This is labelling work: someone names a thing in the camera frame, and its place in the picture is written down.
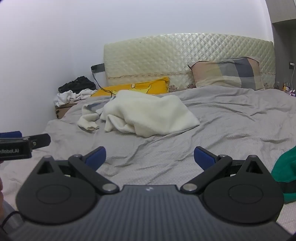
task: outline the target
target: power cord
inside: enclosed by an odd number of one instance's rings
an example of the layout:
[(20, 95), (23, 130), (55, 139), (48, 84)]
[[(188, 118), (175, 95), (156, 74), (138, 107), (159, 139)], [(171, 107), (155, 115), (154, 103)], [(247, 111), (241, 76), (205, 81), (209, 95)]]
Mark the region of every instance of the power cord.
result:
[(13, 216), (13, 215), (15, 215), (15, 214), (19, 214), (20, 215), (20, 217), (21, 217), (21, 219), (22, 219), (22, 215), (20, 214), (20, 212), (19, 211), (13, 211), (13, 212), (11, 212), (4, 220), (3, 220), (3, 222), (2, 222), (2, 224), (0, 225), (0, 228), (5, 232), (5, 230), (4, 230), (4, 226), (5, 226), (5, 224), (7, 223), (7, 221)]
[(110, 90), (105, 90), (104, 88), (102, 88), (102, 87), (99, 85), (98, 81), (96, 80), (93, 71), (91, 71), (91, 73), (93, 74), (93, 78), (94, 78), (94, 80), (96, 81), (96, 83), (98, 84), (98, 86), (100, 87), (100, 89), (103, 90), (103, 91), (105, 91), (105, 92), (107, 92), (107, 93), (110, 93), (110, 94), (111, 94), (111, 97), (112, 97), (112, 91), (110, 91)]
[(293, 74), (292, 74), (292, 79), (291, 79), (291, 85), (292, 85), (292, 91), (293, 91), (294, 90), (294, 88), (293, 88), (293, 76), (294, 76), (294, 72), (295, 72), (295, 64), (294, 63), (292, 63), (292, 64), (291, 65), (294, 67)]

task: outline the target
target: gray bed sheet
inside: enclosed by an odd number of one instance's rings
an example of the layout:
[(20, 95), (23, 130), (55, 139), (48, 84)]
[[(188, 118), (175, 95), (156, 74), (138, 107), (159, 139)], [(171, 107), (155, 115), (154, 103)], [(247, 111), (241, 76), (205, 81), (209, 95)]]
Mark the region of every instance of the gray bed sheet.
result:
[[(108, 97), (89, 98), (73, 106), (61, 120), (48, 123), (51, 144), (33, 151), (28, 160), (11, 161), (0, 176), (5, 200), (15, 207), (15, 195), (43, 155), (67, 159), (104, 146), (106, 162), (97, 170), (120, 187), (124, 184), (176, 184), (180, 187), (202, 172), (193, 151), (202, 146), (214, 154), (245, 159), (255, 154), (269, 171), (278, 157), (295, 146), (296, 98), (280, 90), (254, 91), (206, 86), (169, 94), (177, 95), (200, 120), (186, 132), (142, 138), (119, 131), (105, 133), (104, 123), (88, 133), (77, 126), (85, 103), (106, 103)], [(296, 231), (296, 205), (285, 205), (278, 219), (289, 232)]]

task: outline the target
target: logo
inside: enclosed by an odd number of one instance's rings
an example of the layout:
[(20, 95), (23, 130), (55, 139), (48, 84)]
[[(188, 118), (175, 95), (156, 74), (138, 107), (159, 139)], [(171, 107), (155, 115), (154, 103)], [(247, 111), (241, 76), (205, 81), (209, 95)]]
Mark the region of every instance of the logo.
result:
[(148, 191), (148, 192), (150, 192), (150, 191), (152, 191), (153, 190), (153, 187), (148, 187), (148, 188), (146, 188), (146, 191)]
[(19, 153), (20, 150), (19, 149), (10, 149), (10, 150), (0, 150), (0, 154), (12, 154), (12, 153)]

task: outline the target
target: wall socket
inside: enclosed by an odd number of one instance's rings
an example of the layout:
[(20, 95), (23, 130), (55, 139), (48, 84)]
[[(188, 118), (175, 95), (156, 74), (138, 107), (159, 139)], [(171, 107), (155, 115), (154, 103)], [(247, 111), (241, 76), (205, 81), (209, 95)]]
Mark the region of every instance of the wall socket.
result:
[(105, 71), (105, 65), (104, 64), (96, 64), (91, 67), (91, 71), (95, 73), (100, 73)]
[(293, 62), (289, 62), (289, 69), (294, 69), (295, 64)]

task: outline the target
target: pillow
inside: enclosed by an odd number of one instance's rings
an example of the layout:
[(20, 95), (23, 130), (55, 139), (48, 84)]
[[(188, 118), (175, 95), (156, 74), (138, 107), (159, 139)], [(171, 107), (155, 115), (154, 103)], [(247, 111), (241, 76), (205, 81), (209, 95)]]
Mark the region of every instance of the pillow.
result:
[(189, 64), (196, 87), (220, 85), (263, 89), (259, 61), (254, 57), (225, 59), (220, 62), (199, 61)]
[[(157, 79), (149, 82), (108, 86), (108, 87), (104, 87), (104, 89), (112, 91), (113, 95), (116, 95), (119, 90), (132, 90), (132, 91), (142, 92), (145, 94), (157, 95), (157, 94), (168, 93), (169, 81), (170, 79), (168, 77), (163, 77), (161, 79)], [(92, 95), (92, 97), (102, 96), (102, 95), (110, 95), (110, 93), (99, 89), (96, 93)]]

